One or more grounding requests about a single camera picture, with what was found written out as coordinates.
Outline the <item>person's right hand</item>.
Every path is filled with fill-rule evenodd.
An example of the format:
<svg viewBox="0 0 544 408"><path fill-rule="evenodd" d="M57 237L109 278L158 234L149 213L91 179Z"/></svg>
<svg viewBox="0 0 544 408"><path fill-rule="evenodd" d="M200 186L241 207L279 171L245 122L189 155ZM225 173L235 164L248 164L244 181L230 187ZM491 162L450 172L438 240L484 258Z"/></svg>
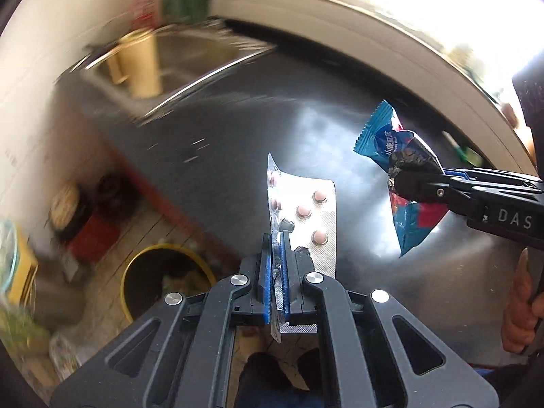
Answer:
<svg viewBox="0 0 544 408"><path fill-rule="evenodd" d="M520 354L534 342L536 325L543 319L543 294L531 299L533 286L527 270L528 252L520 255L504 309L501 343L505 351Z"/></svg>

